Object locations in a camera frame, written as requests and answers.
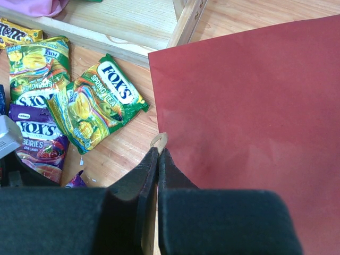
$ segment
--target red paper sheet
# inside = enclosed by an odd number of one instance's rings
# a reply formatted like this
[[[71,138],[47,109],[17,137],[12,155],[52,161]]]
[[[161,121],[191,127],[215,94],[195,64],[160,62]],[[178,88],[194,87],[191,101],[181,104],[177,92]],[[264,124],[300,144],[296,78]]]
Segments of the red paper sheet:
[[[268,189],[304,253],[340,254],[340,15],[149,55],[158,125],[201,188]]]

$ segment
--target fox's spring tea candy packet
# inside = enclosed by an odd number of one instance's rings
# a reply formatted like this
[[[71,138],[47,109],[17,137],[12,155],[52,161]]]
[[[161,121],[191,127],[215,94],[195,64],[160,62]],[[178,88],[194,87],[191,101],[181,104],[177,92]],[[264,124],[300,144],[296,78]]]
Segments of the fox's spring tea candy packet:
[[[10,104],[9,117],[20,127],[23,143],[15,152],[23,163],[59,183],[69,146],[47,109]]]
[[[0,49],[17,44],[31,44],[42,39],[42,30],[23,28],[0,18]]]
[[[46,102],[59,129],[80,154],[149,107],[108,54]]]
[[[67,42],[66,37],[54,37],[6,47],[12,103],[46,108],[44,99],[51,99],[70,83]]]

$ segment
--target yellow m&m's packet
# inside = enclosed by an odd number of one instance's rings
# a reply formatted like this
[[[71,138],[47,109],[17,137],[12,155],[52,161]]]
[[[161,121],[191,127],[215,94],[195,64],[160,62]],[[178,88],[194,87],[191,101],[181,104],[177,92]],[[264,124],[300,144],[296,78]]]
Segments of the yellow m&m's packet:
[[[17,44],[31,44],[42,39],[42,30],[24,28],[0,18],[0,49]]]

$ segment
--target green candy packet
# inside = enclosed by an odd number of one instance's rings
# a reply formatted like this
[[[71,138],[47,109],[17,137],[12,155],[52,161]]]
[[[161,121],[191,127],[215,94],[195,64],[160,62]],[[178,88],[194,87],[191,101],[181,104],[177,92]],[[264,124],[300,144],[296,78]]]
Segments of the green candy packet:
[[[108,54],[45,103],[82,155],[149,108]]]

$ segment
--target black foam pad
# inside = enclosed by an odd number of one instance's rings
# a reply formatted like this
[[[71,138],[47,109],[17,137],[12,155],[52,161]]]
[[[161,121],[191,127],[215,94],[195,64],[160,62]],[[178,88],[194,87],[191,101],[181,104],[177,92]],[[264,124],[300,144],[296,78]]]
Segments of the black foam pad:
[[[302,254],[278,195],[261,190],[199,190],[189,180],[178,180],[186,178],[179,171],[164,150],[159,160],[159,182],[164,185],[159,186],[158,199],[162,254]]]

